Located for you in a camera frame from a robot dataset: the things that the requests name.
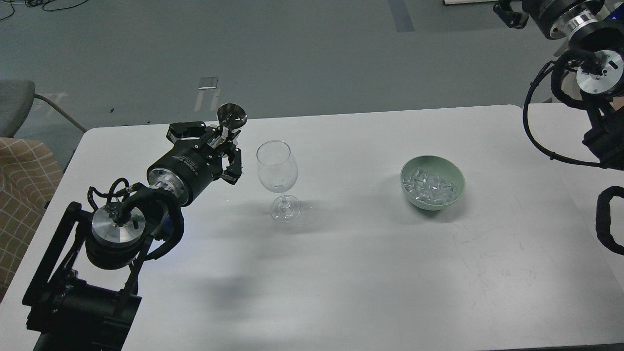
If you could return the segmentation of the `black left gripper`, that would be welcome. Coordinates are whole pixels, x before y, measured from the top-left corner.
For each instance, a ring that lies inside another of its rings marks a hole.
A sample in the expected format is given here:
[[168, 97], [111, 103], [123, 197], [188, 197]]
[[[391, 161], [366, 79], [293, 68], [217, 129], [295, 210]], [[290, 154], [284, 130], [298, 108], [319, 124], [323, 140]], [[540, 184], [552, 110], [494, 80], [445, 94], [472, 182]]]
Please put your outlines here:
[[[179, 205], [190, 205], [214, 181], [235, 185], [242, 176], [242, 151], [236, 142], [219, 138], [217, 128], [205, 122], [179, 122], [169, 125], [166, 138], [173, 148], [154, 162], [147, 171], [149, 187], [174, 194]], [[223, 168], [222, 158], [227, 158]]]

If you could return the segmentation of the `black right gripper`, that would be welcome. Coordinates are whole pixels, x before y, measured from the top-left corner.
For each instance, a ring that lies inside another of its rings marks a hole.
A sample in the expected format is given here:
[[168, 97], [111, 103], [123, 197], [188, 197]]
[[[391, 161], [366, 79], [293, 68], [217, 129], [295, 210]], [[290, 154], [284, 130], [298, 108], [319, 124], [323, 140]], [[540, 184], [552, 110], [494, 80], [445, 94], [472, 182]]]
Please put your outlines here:
[[604, 0], [523, 0], [522, 10], [515, 11], [511, 1], [495, 1], [492, 10], [509, 28], [523, 29], [533, 19], [548, 40], [566, 36], [564, 24], [583, 11], [595, 15], [604, 6]]

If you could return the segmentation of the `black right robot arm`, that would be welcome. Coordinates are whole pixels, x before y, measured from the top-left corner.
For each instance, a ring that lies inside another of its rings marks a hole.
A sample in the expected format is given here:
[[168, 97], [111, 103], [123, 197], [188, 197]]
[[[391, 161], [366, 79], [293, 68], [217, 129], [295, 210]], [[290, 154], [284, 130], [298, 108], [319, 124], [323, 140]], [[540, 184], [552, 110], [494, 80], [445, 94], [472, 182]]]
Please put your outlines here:
[[[532, 19], [548, 40], [566, 39], [568, 48], [539, 71], [526, 94], [522, 123], [533, 146], [551, 160], [621, 171], [624, 166], [623, 109], [612, 102], [623, 96], [623, 18], [598, 17], [603, 0], [524, 0], [520, 12], [508, 0], [493, 11], [510, 28], [522, 29]], [[528, 107], [535, 89], [550, 76], [553, 97], [587, 113], [590, 130], [583, 145], [596, 162], [565, 157], [542, 146], [529, 126]]]

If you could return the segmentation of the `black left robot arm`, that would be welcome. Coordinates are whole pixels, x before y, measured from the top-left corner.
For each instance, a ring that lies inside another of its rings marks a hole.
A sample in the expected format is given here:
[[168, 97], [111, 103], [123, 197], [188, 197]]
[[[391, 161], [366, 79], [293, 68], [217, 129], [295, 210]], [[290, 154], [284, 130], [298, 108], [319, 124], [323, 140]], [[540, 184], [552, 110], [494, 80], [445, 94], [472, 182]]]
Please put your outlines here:
[[71, 202], [25, 291], [26, 327], [36, 351], [120, 351], [142, 298], [143, 264], [183, 237], [181, 209], [211, 182], [236, 184], [245, 117], [170, 124], [173, 147], [147, 169], [147, 184], [118, 178], [109, 191], [90, 187], [91, 211]]

